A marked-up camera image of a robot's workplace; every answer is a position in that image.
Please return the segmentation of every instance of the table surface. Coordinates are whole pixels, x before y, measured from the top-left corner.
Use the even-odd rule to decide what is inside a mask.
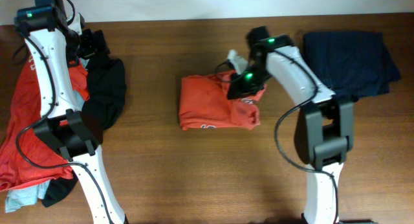
[[[299,46],[305,32],[368,30],[384,33],[402,74],[391,92],[355,105],[354,149],[340,179],[340,217],[381,224],[414,220],[414,14],[267,17],[87,24],[105,33],[112,57],[125,63],[124,112],[104,133],[103,159],[114,193],[131,223],[274,223],[299,218],[306,175],[278,154],[274,124],[293,103],[269,81],[258,104],[261,125],[245,129],[191,129],[178,123],[180,79],[211,74],[228,50],[247,55],[246,33],[268,26]],[[0,139],[21,67],[11,64],[21,44],[12,27],[0,27]],[[293,147],[296,115],[280,129],[286,152]],[[41,203],[4,213],[1,223],[92,223],[80,185],[50,208]]]

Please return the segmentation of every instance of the white wall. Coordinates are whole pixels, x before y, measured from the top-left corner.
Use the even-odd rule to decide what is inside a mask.
[[[72,0],[88,22],[414,12],[414,0]],[[0,24],[12,24],[34,0],[0,0]]]

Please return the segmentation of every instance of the black cloth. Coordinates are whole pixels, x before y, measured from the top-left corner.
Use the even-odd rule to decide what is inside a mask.
[[[70,192],[72,192],[78,178],[73,173],[73,179],[58,178],[50,181],[49,187],[46,190],[45,198],[41,200],[44,207],[50,207],[57,202],[65,199]]]
[[[87,86],[90,99],[82,112],[97,118],[103,129],[112,127],[125,105],[125,68],[122,60],[112,60],[107,54],[100,54],[86,66]]]
[[[377,32],[311,32],[303,37],[310,69],[337,95],[358,98],[389,92],[401,78]]]

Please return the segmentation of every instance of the red cloth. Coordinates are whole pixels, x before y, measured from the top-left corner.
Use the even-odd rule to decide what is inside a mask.
[[[59,177],[73,178],[71,167],[50,170],[35,168],[29,165],[16,149],[17,134],[40,118],[40,90],[35,69],[34,62],[30,58],[21,71],[14,91],[7,136],[0,147],[0,192],[38,185]],[[79,65],[70,68],[69,74],[73,89],[79,92],[83,98],[88,98],[86,70],[82,65]],[[34,135],[33,130],[28,130],[23,134],[20,143],[27,157],[40,165],[50,166],[67,163],[41,142]]]
[[[229,80],[234,71],[217,76]],[[260,125],[259,101],[265,89],[255,96],[228,100],[229,83],[222,82],[216,75],[188,76],[181,80],[180,125],[188,128],[230,128],[253,129]]]

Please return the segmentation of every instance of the folded black cloth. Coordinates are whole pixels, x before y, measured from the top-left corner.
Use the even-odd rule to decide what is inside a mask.
[[[303,37],[310,69],[337,95],[358,98],[389,92],[388,83],[401,78],[376,32],[311,32]]]
[[[47,187],[45,198],[41,200],[44,207],[50,207],[57,202],[65,199],[70,192],[72,192],[78,178],[73,173],[73,179],[58,178],[50,181],[49,187]]]
[[[103,129],[112,127],[125,105],[125,68],[122,60],[99,54],[88,62],[87,86],[90,99],[82,112],[97,118]]]

